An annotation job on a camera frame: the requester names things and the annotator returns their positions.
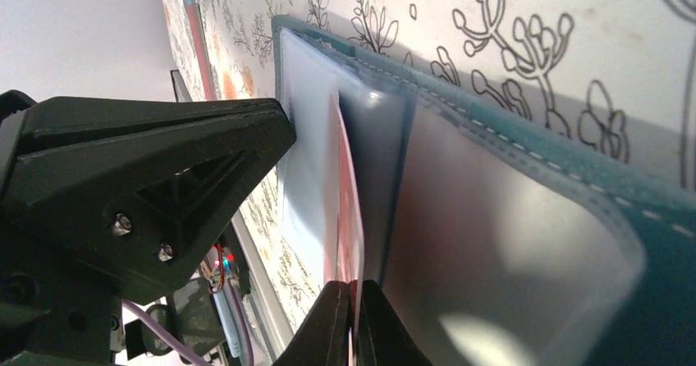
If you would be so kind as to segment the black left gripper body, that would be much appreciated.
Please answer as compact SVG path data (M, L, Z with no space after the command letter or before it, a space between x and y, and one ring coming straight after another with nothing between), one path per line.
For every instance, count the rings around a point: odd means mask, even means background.
M2 365L111 365L112 294L62 279L1 279Z

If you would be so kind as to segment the teal leather card holder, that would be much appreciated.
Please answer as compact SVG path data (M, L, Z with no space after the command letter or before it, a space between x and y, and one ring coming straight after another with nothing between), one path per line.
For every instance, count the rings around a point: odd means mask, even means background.
M337 277L337 94L364 278L433 365L692 365L695 196L292 16L282 232Z

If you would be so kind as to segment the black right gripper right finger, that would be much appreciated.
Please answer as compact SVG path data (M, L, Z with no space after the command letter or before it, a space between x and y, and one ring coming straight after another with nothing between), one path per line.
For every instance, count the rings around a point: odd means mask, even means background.
M433 365L373 280L362 283L357 333L358 365Z

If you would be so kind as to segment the red card with black stripe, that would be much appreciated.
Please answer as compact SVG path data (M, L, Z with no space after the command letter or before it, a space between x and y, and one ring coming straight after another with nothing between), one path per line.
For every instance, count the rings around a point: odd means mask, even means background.
M330 102L337 135L337 277L350 287L348 364L357 365L359 313L364 278L364 228L350 143L338 95L331 96Z

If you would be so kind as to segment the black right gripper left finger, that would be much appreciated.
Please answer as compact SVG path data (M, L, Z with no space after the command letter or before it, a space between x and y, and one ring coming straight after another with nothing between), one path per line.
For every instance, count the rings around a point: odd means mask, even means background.
M338 366L349 363L350 286L328 282L274 366Z

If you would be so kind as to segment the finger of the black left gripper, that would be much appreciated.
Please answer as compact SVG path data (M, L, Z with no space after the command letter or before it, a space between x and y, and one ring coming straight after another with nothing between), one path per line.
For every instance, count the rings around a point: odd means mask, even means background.
M181 286L295 143L272 98L1 95L1 274L66 264L146 304Z

